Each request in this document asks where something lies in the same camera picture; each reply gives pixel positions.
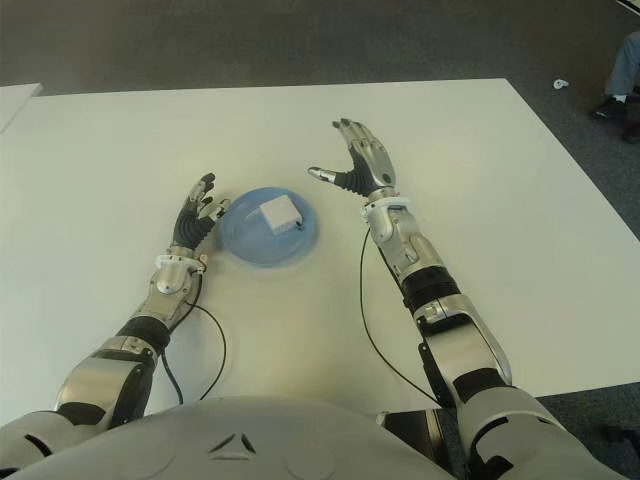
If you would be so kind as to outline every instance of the white box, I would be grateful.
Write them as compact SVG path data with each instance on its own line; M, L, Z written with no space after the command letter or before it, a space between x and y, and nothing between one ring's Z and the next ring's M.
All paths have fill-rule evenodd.
M302 225L302 215L288 195L280 195L263 203L260 205L260 211L274 235Z

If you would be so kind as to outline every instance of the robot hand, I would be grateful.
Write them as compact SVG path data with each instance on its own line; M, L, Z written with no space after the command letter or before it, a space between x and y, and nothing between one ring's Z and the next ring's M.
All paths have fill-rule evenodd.
M353 193L368 197L376 190L393 189L396 182L393 165L384 145L361 123L341 119L333 122L340 130L353 158L353 170L333 172L319 167L307 171L315 178L333 183Z
M215 178L213 173L207 173L189 192L176 219L171 247L195 250L225 214L229 207L228 199L214 204L212 197L205 197L213 188Z

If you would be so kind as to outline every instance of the black cable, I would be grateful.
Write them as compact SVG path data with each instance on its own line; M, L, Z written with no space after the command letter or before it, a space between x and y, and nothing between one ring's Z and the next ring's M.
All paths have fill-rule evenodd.
M162 366L164 367L164 371L167 372L167 377L169 377L169 381L173 388L176 390L176 394L178 395L178 404L182 405L184 403L184 398L182 397L182 390L180 390L180 385L178 385L178 381L176 377L173 376L173 372L169 368L169 362L167 362L167 356L162 352L160 354L160 358L162 359Z
M389 362L389 360L387 360L387 358L383 355L383 353L380 351L380 349L376 345L376 342L373 340L373 337L371 336L371 332L369 332L369 326L367 325L367 319L366 319L366 317L364 315L364 301L363 301L363 298L362 298L363 297L363 295L362 295L362 290L363 290L362 289L362 267L363 267L363 264L364 264L364 251L365 251L365 249L367 247L367 239L369 238L369 234L370 233L371 233L371 229L368 229L367 233L364 236L364 241L362 242L362 252L360 252L360 315L362 315L362 323L364 325L364 331L367 333L367 337L369 337L369 341L371 342L371 346L373 347L373 349L380 356L382 361L384 363L386 363L387 366L391 370L393 370L395 372L396 375L398 375L401 379L403 379L405 382L407 382L409 385L411 385L417 391L422 393L429 400L431 400L436 405L438 405L443 411L445 411L449 415L451 415L451 413L448 410L445 410L445 408L442 405L440 405L440 402L438 402L438 400L436 400L432 395L429 395L422 388L420 388L418 385L416 385L411 380L409 380L407 377L405 377L396 367L394 367L391 364L391 362Z
M214 317L211 314L211 312L209 312L209 310L207 310L204 307L201 307L200 305L196 305L195 303L192 306L194 308L197 308L198 310L202 310L204 313L209 315L209 317L211 317L211 320L213 320L215 324L218 326L218 330L220 330L220 336L222 337L222 363L220 364L220 369L218 370L218 374L216 375L216 378L213 379L213 382L211 382L211 385L209 385L209 388L207 388L207 390L200 397L200 400L204 400L204 397L206 397L209 394L211 389L216 385L216 383L218 383L218 380L220 380L220 377L222 376L222 372L224 371L224 366L227 363L227 337L224 335L224 330L222 330L222 326L220 325L220 322L218 322L218 319Z
M189 305L189 310L187 310L187 312L182 317L180 317L180 319L173 325L173 327L169 329L169 333L173 333L173 331L178 328L182 322L184 322L185 318L187 318L191 314L191 312L193 312L194 305L198 303L200 293L202 292L202 274L198 274L198 277L200 278L200 280L198 281L198 289L196 290L196 295L195 297L193 297L193 303L185 302L187 305Z
M198 289L196 290L196 295L193 298L193 303L198 301L198 298L200 298L200 292L202 292L202 275L200 274L198 276L200 277L200 280L198 281ZM180 319L175 323L175 325L173 325L173 327L169 329L169 333L170 334L173 333L173 331L178 327L178 325L180 325L184 321L184 319L189 316L189 314L192 311L193 311L193 306L190 305L189 310L187 310L187 312L182 317L180 317ZM169 381L171 382L171 385L173 385L173 388L176 391L176 395L178 396L178 404L182 405L184 403L182 390L180 389L180 385L178 384L176 377L173 375L173 372L169 367L169 361L167 360L167 355L165 354L165 352L162 352L160 354L160 359L162 360L162 366L164 367L164 371L166 372L167 377L169 377Z
M199 307L198 305L196 305L196 303L198 302L198 299L200 298L200 293L202 292L202 274L198 275L199 281L198 281L198 288L196 289L196 294L193 297L193 303L189 303L189 302L185 302L187 305L189 305L189 309L185 312L184 315L182 315L182 317L180 317L180 319L173 325L173 327L171 327L169 329L169 333L173 333L173 331L178 328L178 326L180 326L180 324L191 314L191 312L193 312L194 308L200 308L201 310L204 310L202 307ZM211 315L207 310L204 310L211 318L213 318L213 315ZM222 328L220 327L220 324L218 323L218 321L214 318L214 321L216 322L216 325L218 325L218 328L220 329L220 332L222 333L222 339L223 339L223 343L224 343L224 355L223 355L223 363L222 366L224 367L224 362L226 360L226 356L227 356L227 342L226 342L226 338L224 337L224 333L222 332ZM169 361L167 360L167 356L165 354L165 352L162 352L160 354L160 358L162 360L162 366L164 367L164 371L167 373L167 377L169 377L169 381L171 382L171 385L173 385L173 388L176 391L176 395L178 396L178 404L179 405L183 405L184 404L184 397L182 395L182 390L180 389L180 384L178 384L178 381L176 380L175 375L173 374L173 371L171 371L171 367L169 367ZM220 378L220 375L222 374L222 369L220 372L218 372L218 376L216 377L216 379L214 380L214 382L217 382L218 379Z

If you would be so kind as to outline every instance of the white table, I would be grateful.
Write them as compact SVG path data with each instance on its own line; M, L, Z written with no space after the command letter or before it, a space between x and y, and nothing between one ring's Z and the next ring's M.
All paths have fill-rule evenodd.
M207 171L220 196L292 189L319 222L315 248L280 269L251 269L207 239L201 303L231 343L213 395L433 407L364 335L362 199L305 172L350 167L331 127L340 116L389 149L399 190L517 385L546 395L638 380L639 242L504 80L39 97L0 137L0 422L50 408L71 368L127 320ZM426 386L416 329L371 246L365 297L381 349ZM194 314L168 356L195 399L218 368L216 329ZM159 368L148 411L175 401Z
M0 87L0 133L9 126L29 99L35 97L40 90L42 86L39 83Z

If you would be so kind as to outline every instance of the metal joint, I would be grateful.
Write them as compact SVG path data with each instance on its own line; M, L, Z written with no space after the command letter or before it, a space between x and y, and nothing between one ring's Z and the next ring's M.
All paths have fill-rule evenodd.
M98 351L101 350L115 350L120 352L130 352L135 355L149 355L153 358L154 365L158 360L158 355L155 349L148 342L138 337L123 335L111 337L102 344Z

